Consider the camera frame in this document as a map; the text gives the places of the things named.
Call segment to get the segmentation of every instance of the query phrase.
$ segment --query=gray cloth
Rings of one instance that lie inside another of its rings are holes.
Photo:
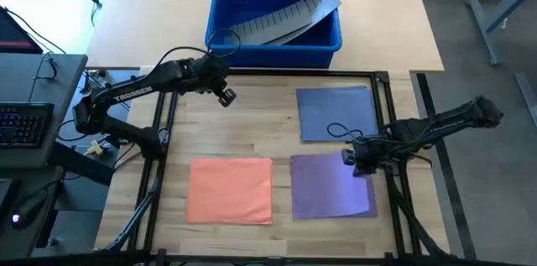
[[[330,123],[340,123],[349,130],[360,129],[364,135],[378,133],[373,96],[365,86],[297,89],[296,96],[303,141],[352,140],[350,135],[332,137],[326,131]],[[332,126],[330,131],[335,135],[345,133],[338,126]]]

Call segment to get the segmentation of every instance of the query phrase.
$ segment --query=black aluminum frame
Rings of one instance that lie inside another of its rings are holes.
[[[324,76],[324,77],[356,77],[356,78],[368,78],[371,83],[371,90],[373,94],[373,103],[375,106],[375,117],[377,119],[377,125],[378,125],[378,131],[381,131],[384,126],[384,120],[383,120],[383,109],[382,104],[380,101],[380,94],[379,94],[379,87],[383,86],[384,92],[385,92],[385,100],[386,104],[388,106],[388,118],[389,121],[392,122],[396,120],[395,117],[395,108],[394,108],[394,101],[392,97],[391,87],[389,84],[389,76],[388,72],[385,71],[370,71],[370,72],[361,72],[361,71],[336,71],[336,70],[281,70],[281,69],[230,69],[229,72],[230,76]],[[168,113],[168,122],[167,122],[167,128],[171,132],[171,126],[173,125],[173,116],[175,115],[175,105],[176,105],[177,99],[173,99],[170,104],[169,113]],[[162,109],[164,105],[164,94],[159,94],[159,99],[157,101],[157,107],[155,108],[155,115],[154,115],[154,122],[153,127],[158,128],[159,122],[162,114]],[[138,203],[143,199],[145,196],[145,193],[148,189],[148,182],[149,182],[149,172],[151,171],[151,164],[153,163],[153,160],[146,159],[146,162],[144,163],[143,167],[143,174],[140,181],[140,186],[138,188]],[[161,171],[162,174],[164,174],[164,168],[165,168],[166,158],[165,156],[159,160],[159,167],[157,171]],[[412,211],[414,211],[412,207],[412,198],[410,195],[409,190],[409,182],[408,182],[408,176],[406,175],[405,171],[405,164],[402,164],[399,169],[399,179],[401,182],[402,187],[402,194],[405,198],[405,200],[409,203],[409,206],[411,207]],[[390,205],[390,212],[392,217],[392,223],[394,226],[394,238],[395,238],[395,247],[398,256],[404,256],[406,253],[405,246],[404,246],[404,238],[403,238],[403,228],[401,226],[401,219],[399,216],[399,208],[396,203],[395,194],[394,192],[397,191],[397,186],[393,183],[389,183],[388,180],[395,179],[395,176],[393,173],[388,172],[387,170],[384,171],[385,178],[387,181],[387,187],[388,187],[388,200]],[[158,194],[156,195],[157,199],[153,203],[151,210],[149,211],[149,220],[148,220],[148,229],[146,230],[146,234],[144,236],[144,243],[143,243],[143,250],[150,250],[151,244],[153,241],[154,236],[154,228],[156,225],[156,219],[157,219],[157,212],[158,212],[158,204],[159,204],[159,197],[160,197],[160,191],[158,191]],[[417,238],[417,234],[414,231],[414,228],[409,225],[409,235],[410,240],[412,241],[412,253],[421,255],[420,251],[420,241]],[[136,251],[136,244],[138,240],[138,228],[136,227],[133,230],[133,233],[131,237],[129,238],[128,243],[128,250],[134,250]],[[175,255],[167,255],[166,256],[168,260],[185,260],[185,256],[175,256]],[[253,258],[239,258],[235,257],[235,261],[242,260],[242,261],[251,261]],[[221,257],[204,257],[204,262],[209,262],[210,260],[222,260]],[[300,261],[305,261],[305,263],[312,263],[313,261],[316,261],[316,263],[353,263],[353,264],[381,264],[384,263],[384,258],[326,258],[326,259],[307,259],[307,258],[301,258]]]

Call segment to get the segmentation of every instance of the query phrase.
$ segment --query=wooden table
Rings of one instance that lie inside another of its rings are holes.
[[[391,79],[397,117],[417,117],[409,73],[393,71]],[[179,99],[153,250],[167,248],[168,254],[185,255],[325,258],[381,258],[386,252],[395,252],[382,170],[373,176],[378,206],[375,218],[293,220],[291,215],[290,155],[330,153],[345,146],[343,143],[301,143],[295,89],[371,87],[369,81],[342,77],[229,76],[227,82],[237,93],[236,101],[228,108],[221,107],[212,95],[187,94]],[[133,100],[128,121],[140,127],[150,126],[155,103],[156,94]],[[250,157],[269,157],[274,161],[273,225],[187,224],[185,203],[191,161]],[[143,160],[138,157],[114,175],[96,247],[111,242],[132,215],[142,168]],[[438,244],[449,250],[430,166],[423,161],[412,161],[408,174],[416,216]],[[140,229],[139,248],[145,225],[143,222]],[[404,237],[409,245],[405,225]]]
[[[444,70],[421,0],[341,0],[331,69]],[[211,0],[104,0],[88,67],[140,68],[181,45],[204,48]],[[174,57],[199,57],[196,52]]]

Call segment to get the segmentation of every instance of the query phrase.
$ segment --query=floor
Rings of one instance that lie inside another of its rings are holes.
[[[494,100],[505,116],[491,130],[466,130],[446,138],[451,167],[477,257],[506,263],[537,264],[537,127],[514,79],[522,71],[537,85],[537,0],[529,0],[509,18],[505,31],[495,34],[504,65],[490,67],[487,50],[475,25],[466,0],[424,0],[436,43],[446,72],[426,74],[436,111],[441,112],[484,95]],[[489,13],[500,0],[481,0]],[[132,72],[113,72],[121,80]],[[414,92],[420,113],[426,116],[420,89],[414,76]],[[80,96],[74,97],[77,102]],[[115,116],[125,118],[127,111],[116,107]],[[65,137],[75,136],[65,128]],[[451,251],[462,256],[444,177],[435,150],[431,150],[434,174]],[[36,250],[34,254],[89,252],[100,220],[99,206],[106,190],[90,181],[73,186],[73,193],[94,191],[89,211],[61,211],[53,235],[62,247]],[[65,229],[61,223],[74,227]]]

